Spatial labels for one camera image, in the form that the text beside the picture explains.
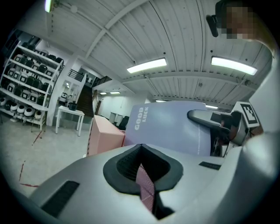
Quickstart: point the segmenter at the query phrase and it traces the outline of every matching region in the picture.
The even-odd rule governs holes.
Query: floor
[[[87,152],[89,129],[77,136],[75,129],[47,127],[42,138],[40,130],[31,124],[11,122],[10,116],[1,114],[0,168],[10,187],[27,197],[45,180],[81,159]]]

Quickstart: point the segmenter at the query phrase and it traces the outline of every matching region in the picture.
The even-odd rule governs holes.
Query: white metal shelving unit
[[[14,54],[15,54],[16,50],[19,50],[21,52],[21,54],[26,55],[27,57],[30,57],[30,58],[36,60],[37,62],[40,62],[40,63],[50,67],[51,69],[54,69],[55,70],[54,74],[52,76],[48,76],[48,75],[46,75],[46,74],[44,74],[42,72],[39,72],[39,71],[37,71],[37,70],[35,70],[33,68],[30,68],[30,67],[28,67],[28,66],[26,66],[24,64],[21,64],[21,63],[15,61],[14,58],[15,58],[16,55],[14,55]],[[33,86],[30,86],[30,85],[27,85],[26,83],[23,83],[23,82],[21,82],[21,81],[19,81],[17,79],[14,79],[13,77],[10,77],[10,76],[6,75],[5,71],[6,71],[7,67],[10,64],[15,64],[15,65],[17,65],[17,66],[19,66],[21,68],[24,68],[25,70],[28,70],[28,71],[32,72],[32,74],[39,75],[40,77],[43,77],[44,79],[46,79],[47,80],[46,82],[49,83],[47,91],[42,91],[40,89],[37,89],[37,88],[35,88]],[[1,79],[0,79],[0,86],[1,86],[0,87],[0,91],[1,92],[6,94],[7,96],[9,96],[10,98],[15,99],[16,101],[19,101],[19,102],[22,102],[24,104],[27,104],[27,105],[33,107],[34,109],[39,110],[39,111],[42,112],[40,120],[35,120],[33,118],[27,119],[27,122],[31,122],[31,123],[40,125],[40,130],[42,130],[42,126],[43,126],[43,124],[46,121],[46,112],[48,111],[48,105],[47,105],[46,101],[47,101],[48,95],[49,96],[51,95],[51,94],[49,94],[49,88],[51,87],[51,84],[53,85],[53,88],[54,88],[54,85],[55,85],[55,80],[54,79],[58,75],[59,69],[60,69],[61,66],[62,66],[62,62],[61,63],[57,63],[57,62],[55,62],[55,61],[53,61],[53,60],[51,60],[51,59],[49,59],[47,57],[44,57],[44,56],[42,56],[42,55],[40,55],[40,54],[38,54],[38,53],[36,53],[34,51],[31,51],[31,50],[29,50],[29,49],[27,49],[25,47],[22,47],[21,46],[21,42],[19,42],[18,45],[14,48],[13,52],[11,53],[10,58],[6,62],[5,68],[3,70],[3,74],[2,74]],[[1,83],[2,83],[2,79],[3,78],[9,79],[10,81],[16,83],[17,85],[26,87],[29,90],[32,90],[32,91],[35,91],[35,92],[38,92],[38,93],[44,95],[43,105],[39,105],[39,104],[36,104],[36,103],[34,103],[32,101],[24,99],[22,97],[16,96],[15,94],[9,92],[8,90],[2,88]],[[6,114],[9,114],[11,116],[14,115],[11,111],[5,110],[3,108],[0,108],[0,111],[4,112]],[[23,117],[19,115],[19,116],[17,116],[17,118],[18,119],[22,119]]]

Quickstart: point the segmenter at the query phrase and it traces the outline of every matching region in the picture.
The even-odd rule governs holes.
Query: staircase
[[[85,116],[93,117],[92,90],[90,87],[84,85],[77,103],[77,110],[84,112]]]

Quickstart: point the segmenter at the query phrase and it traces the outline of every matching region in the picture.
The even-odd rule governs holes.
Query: black chair
[[[128,119],[129,119],[130,117],[128,117],[128,116],[125,116],[123,119],[122,119],[122,121],[121,121],[121,123],[119,124],[119,126],[116,126],[118,129],[120,129],[120,130],[123,130],[123,131],[125,131],[126,130],[126,125],[127,125],[127,123],[128,123]]]

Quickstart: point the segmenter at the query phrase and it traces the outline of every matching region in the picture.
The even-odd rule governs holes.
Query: ceiling beam
[[[120,12],[118,12],[104,27],[104,29],[102,29],[100,32],[102,32],[102,36],[106,33],[106,30],[109,30],[117,21],[119,21],[123,16],[125,16],[126,14],[128,14],[131,10],[135,9],[136,7],[142,5],[143,3],[147,2],[148,0],[136,0],[132,3],[130,3],[128,6],[126,6],[124,9],[122,9]],[[86,53],[86,58],[88,58],[88,56],[91,54],[91,52],[93,51],[94,47],[97,45],[97,43],[99,42],[99,40],[102,38],[99,37],[99,35],[97,36],[99,39],[97,39],[97,37],[95,38],[95,40],[92,42],[91,46],[89,47],[87,53]]]
[[[210,79],[210,80],[216,80],[216,81],[221,81],[233,85],[240,85],[239,81],[235,77],[230,77],[222,74],[217,74],[217,73],[209,73],[209,72],[164,72],[164,73],[154,73],[154,74],[149,74],[145,75],[146,77],[149,77],[150,79],[160,79],[160,78],[199,78],[199,79]],[[122,80],[123,84],[126,83],[131,83],[131,82],[137,82],[140,80],[145,79],[144,76],[137,76],[137,77],[132,77],[132,78],[127,78]],[[256,87],[250,87],[246,86],[243,83],[240,85],[242,88],[247,88],[251,91],[256,91]]]
[[[153,97],[154,100],[167,100],[167,101],[195,101],[195,102],[201,102],[201,103],[205,103],[207,105],[210,106],[215,106],[215,107],[219,107],[222,109],[226,109],[226,110],[232,110],[233,106],[230,105],[220,105],[218,103],[215,102],[208,102],[208,101],[204,101],[204,100],[193,100],[193,99],[187,99],[187,98],[179,98],[179,97]]]
[[[61,3],[62,6],[64,6],[65,8],[67,8],[68,10],[71,9],[71,6],[68,3]],[[135,58],[128,52],[128,50],[110,33],[109,30],[107,30],[105,27],[103,27],[101,24],[99,24],[97,21],[95,21],[94,19],[92,19],[91,17],[89,17],[88,15],[86,15],[84,12],[78,10],[77,12],[78,15],[80,15],[82,18],[88,20],[89,22],[93,23],[94,25],[96,25],[97,27],[99,27],[101,29],[101,31],[99,32],[99,34],[97,35],[97,37],[94,39],[94,42],[92,43],[91,46],[96,46],[97,43],[100,41],[100,39],[104,36],[104,34],[106,33],[118,46],[119,48],[130,58],[130,60],[133,62],[135,60]]]

